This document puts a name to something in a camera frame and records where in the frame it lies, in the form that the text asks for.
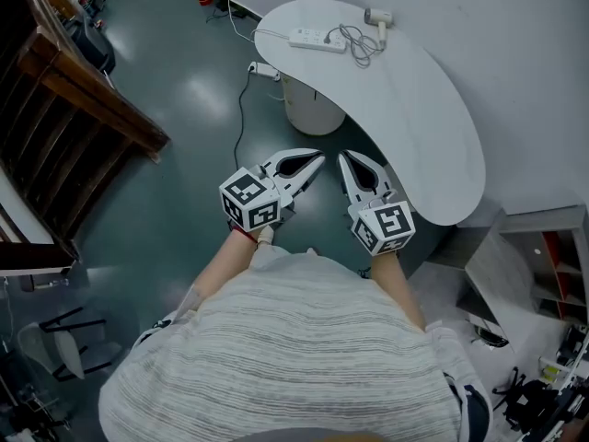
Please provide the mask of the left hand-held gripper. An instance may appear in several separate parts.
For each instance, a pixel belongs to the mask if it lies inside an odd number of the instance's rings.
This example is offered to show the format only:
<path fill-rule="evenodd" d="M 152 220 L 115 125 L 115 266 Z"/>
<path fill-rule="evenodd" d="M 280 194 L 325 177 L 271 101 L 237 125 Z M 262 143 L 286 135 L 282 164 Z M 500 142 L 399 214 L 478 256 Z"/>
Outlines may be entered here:
<path fill-rule="evenodd" d="M 281 150 L 264 165 L 238 169 L 219 186 L 225 215 L 245 232 L 279 227 L 294 212 L 294 198 L 304 192 L 325 163 L 313 148 Z"/>

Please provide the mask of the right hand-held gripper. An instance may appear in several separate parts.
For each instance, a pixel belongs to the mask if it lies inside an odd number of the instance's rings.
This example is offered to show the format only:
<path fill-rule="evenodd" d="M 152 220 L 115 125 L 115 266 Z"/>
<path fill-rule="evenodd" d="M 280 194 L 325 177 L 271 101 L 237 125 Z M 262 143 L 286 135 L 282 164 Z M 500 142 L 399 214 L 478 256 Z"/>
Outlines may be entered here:
<path fill-rule="evenodd" d="M 346 149 L 338 155 L 350 205 L 351 232 L 371 256 L 404 248 L 416 232 L 410 207 L 392 191 L 385 169 L 370 157 Z"/>

